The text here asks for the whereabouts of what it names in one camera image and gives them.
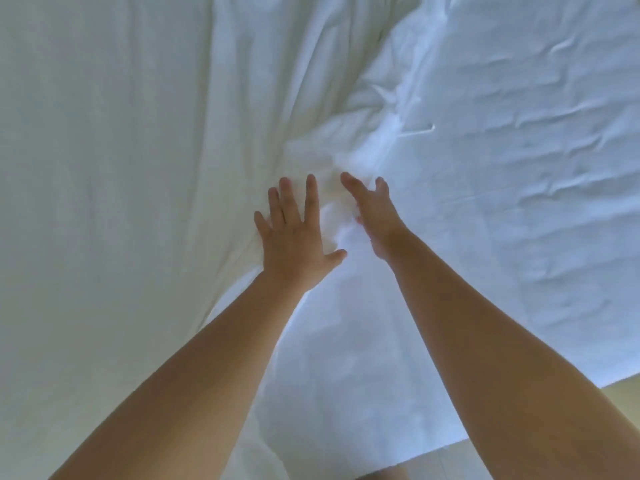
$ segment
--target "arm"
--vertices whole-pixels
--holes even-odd
[[[640,433],[603,393],[412,234],[384,180],[376,191],[348,174],[342,183],[493,478],[637,478]]]
[[[325,256],[315,178],[305,221],[291,182],[269,190],[272,226],[257,212],[264,271],[212,323],[132,393],[52,480],[218,478],[275,345],[302,295],[341,263]]]

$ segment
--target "person's right arm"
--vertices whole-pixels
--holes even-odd
[[[412,234],[384,180],[341,179],[493,478],[640,478],[640,433],[603,393]]]

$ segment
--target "forearm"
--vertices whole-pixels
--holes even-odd
[[[218,478],[301,293],[260,275],[52,477]]]
[[[411,233],[388,262],[460,418],[496,480],[635,477],[640,436],[571,364]]]

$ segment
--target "finger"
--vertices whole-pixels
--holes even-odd
[[[260,238],[264,243],[269,238],[269,234],[271,234],[271,228],[269,227],[267,220],[264,218],[261,212],[256,212],[253,215],[253,222],[255,222],[255,226],[258,229]]]
[[[342,172],[340,181],[344,185],[344,188],[346,188],[349,193],[353,195],[353,198],[356,199],[356,202],[361,202],[362,199],[364,199],[364,197],[367,195],[367,188],[365,187],[365,185],[350,173]]]
[[[271,211],[271,225],[276,230],[280,229],[284,226],[284,215],[280,206],[278,189],[275,187],[269,189],[269,210]]]
[[[293,197],[293,186],[291,180],[287,177],[280,179],[280,205],[284,214],[284,222],[286,224],[295,224],[300,222],[300,213],[295,197]]]
[[[325,256],[327,266],[329,267],[329,272],[331,272],[334,268],[341,265],[342,261],[347,257],[347,251],[344,249],[340,249],[332,252],[331,254],[327,254]]]
[[[376,178],[376,192],[385,197],[389,197],[389,185],[382,177]]]
[[[320,202],[316,177],[307,177],[307,199],[305,200],[305,222],[311,227],[320,229]]]

